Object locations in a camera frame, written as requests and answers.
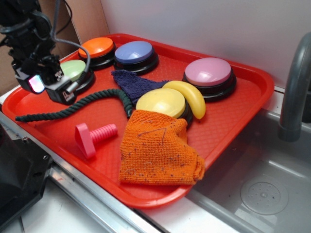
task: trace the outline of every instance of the purple cloth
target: purple cloth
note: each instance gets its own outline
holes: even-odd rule
[[[111,72],[114,81],[127,94],[133,104],[145,93],[162,88],[168,81],[155,82],[127,70],[115,70]]]

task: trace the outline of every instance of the orange towel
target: orange towel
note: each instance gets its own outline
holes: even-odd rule
[[[187,144],[187,122],[136,110],[121,143],[120,182],[150,185],[195,184],[204,159]]]

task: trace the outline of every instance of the pink plastic toy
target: pink plastic toy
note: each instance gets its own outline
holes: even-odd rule
[[[118,129],[115,124],[109,124],[96,130],[89,131],[87,125],[82,123],[76,125],[74,137],[83,155],[89,159],[96,154],[95,143],[110,138],[116,135],[117,132]]]

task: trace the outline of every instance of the led light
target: led light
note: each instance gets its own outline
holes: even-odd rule
[[[31,77],[28,80],[28,83],[31,87],[31,89],[35,92],[35,93],[41,93],[44,91],[44,85],[42,83],[42,80],[40,78],[40,75],[34,75],[33,77]]]

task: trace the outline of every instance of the toy banana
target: toy banana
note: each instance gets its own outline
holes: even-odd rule
[[[205,101],[201,92],[195,86],[183,81],[170,81],[162,88],[179,91],[186,98],[195,118],[201,119],[204,117],[206,112]]]

